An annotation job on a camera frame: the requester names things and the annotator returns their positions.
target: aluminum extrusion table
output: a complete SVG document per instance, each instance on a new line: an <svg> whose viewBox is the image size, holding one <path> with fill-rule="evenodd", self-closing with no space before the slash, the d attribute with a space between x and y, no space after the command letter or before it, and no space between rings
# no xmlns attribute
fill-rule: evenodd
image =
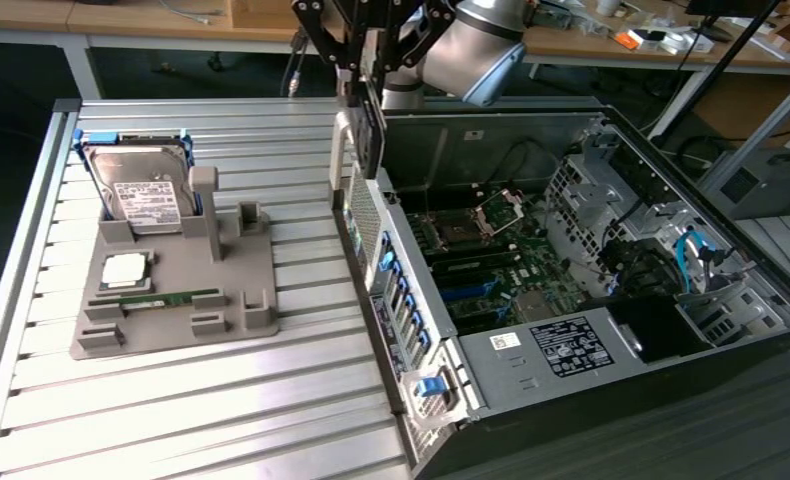
<svg viewBox="0 0 790 480"><path fill-rule="evenodd" d="M0 284L0 479L408 478L328 208L335 113L332 99L261 99L53 114ZM220 169L217 208L264 203L276 336L69 358L100 209L76 126L186 128L197 165Z"/></svg>

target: gray 3d-printed holder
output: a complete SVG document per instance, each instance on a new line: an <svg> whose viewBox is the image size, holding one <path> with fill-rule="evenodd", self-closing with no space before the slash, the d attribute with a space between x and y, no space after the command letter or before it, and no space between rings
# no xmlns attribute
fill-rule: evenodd
<svg viewBox="0 0 790 480"><path fill-rule="evenodd" d="M98 222L69 348L74 359L262 337L279 330L266 215L256 202L216 213L216 169L192 167L189 173L202 215L181 218L181 233L134 236L128 222ZM125 253L146 257L142 284L100 290L105 259ZM153 302L133 302L144 296Z"/></svg>

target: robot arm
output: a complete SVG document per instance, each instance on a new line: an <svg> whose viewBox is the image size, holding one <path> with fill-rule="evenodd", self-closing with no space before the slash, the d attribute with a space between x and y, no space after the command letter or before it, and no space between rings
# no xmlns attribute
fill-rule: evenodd
<svg viewBox="0 0 790 480"><path fill-rule="evenodd" d="M340 71L349 106L369 34L376 49L367 80L383 108L420 106L423 83L487 106L524 56L524 0L464 0L456 10L445 0L295 0L292 9L321 58ZM333 12L341 41L325 26Z"/></svg>

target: motherboard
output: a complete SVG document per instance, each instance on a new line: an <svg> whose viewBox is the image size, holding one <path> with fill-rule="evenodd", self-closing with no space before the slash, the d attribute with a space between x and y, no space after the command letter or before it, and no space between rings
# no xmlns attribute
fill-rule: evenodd
<svg viewBox="0 0 790 480"><path fill-rule="evenodd" d="M572 313L587 298L532 208L503 189L473 208L407 214L461 335Z"/></svg>

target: hard drive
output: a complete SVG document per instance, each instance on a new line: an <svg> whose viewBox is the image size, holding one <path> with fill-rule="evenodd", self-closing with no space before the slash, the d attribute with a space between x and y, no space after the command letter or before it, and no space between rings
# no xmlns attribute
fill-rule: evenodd
<svg viewBox="0 0 790 480"><path fill-rule="evenodd" d="M96 139L92 135L80 143L78 153L106 219L126 220L133 233L141 235L178 232L181 217L200 212L188 184L189 141L178 137Z"/></svg>

